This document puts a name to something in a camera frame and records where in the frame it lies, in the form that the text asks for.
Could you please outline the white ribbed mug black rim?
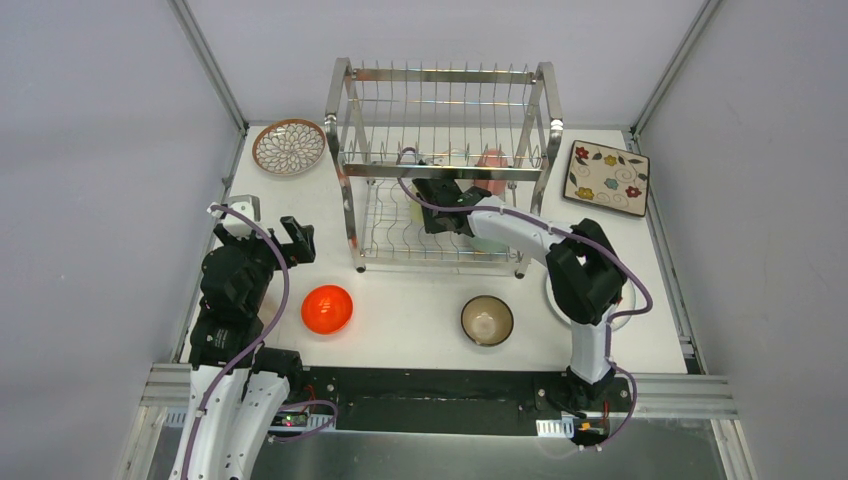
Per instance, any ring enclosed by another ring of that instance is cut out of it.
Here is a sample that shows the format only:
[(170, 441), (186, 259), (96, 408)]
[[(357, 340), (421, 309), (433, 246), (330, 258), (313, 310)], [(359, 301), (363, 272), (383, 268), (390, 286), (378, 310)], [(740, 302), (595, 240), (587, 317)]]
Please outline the white ribbed mug black rim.
[(470, 165), (470, 153), (462, 149), (450, 149), (442, 152), (434, 159), (438, 166), (468, 167)]

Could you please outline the light green mug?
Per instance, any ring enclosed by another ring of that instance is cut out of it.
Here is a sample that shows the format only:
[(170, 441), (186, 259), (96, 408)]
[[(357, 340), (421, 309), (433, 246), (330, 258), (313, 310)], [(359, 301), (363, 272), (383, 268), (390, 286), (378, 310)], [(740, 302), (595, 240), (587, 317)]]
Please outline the light green mug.
[(422, 206), (415, 200), (408, 198), (409, 217), (412, 224), (419, 227), (424, 226)]

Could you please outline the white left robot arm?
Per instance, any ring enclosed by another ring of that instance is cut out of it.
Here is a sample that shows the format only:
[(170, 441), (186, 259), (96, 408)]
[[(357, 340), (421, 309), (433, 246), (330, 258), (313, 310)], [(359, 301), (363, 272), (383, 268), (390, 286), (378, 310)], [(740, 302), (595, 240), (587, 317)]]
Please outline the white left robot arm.
[(288, 239), (235, 225), (216, 226), (220, 242), (204, 258), (199, 313), (190, 334), (189, 405), (173, 479), (247, 479), (282, 404), (305, 390), (300, 355), (267, 347), (259, 310), (278, 271), (315, 259), (314, 228), (291, 216)]

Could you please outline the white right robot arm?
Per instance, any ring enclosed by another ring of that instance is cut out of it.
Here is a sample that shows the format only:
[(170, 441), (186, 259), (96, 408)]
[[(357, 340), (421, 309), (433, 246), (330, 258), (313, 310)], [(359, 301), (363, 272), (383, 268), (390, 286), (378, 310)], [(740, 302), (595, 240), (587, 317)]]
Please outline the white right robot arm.
[(603, 402), (615, 376), (608, 322), (627, 276), (600, 226), (586, 219), (564, 229), (480, 188), (461, 191), (453, 181), (443, 190), (448, 204), (440, 206), (425, 197), (437, 192), (428, 186), (430, 181), (416, 182), (416, 193), (405, 184), (400, 187), (422, 206), (426, 227), (504, 244), (546, 268), (556, 307), (570, 320), (571, 360), (565, 372), (569, 400), (583, 410)]

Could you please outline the mint green bowl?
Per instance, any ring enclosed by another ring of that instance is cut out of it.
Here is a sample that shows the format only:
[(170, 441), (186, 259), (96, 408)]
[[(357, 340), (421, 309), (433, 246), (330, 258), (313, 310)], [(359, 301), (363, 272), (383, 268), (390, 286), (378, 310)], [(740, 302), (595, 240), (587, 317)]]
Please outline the mint green bowl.
[(505, 254), (508, 255), (510, 248), (498, 241), (486, 239), (480, 236), (474, 236), (468, 239), (469, 245), (477, 252), (490, 255)]

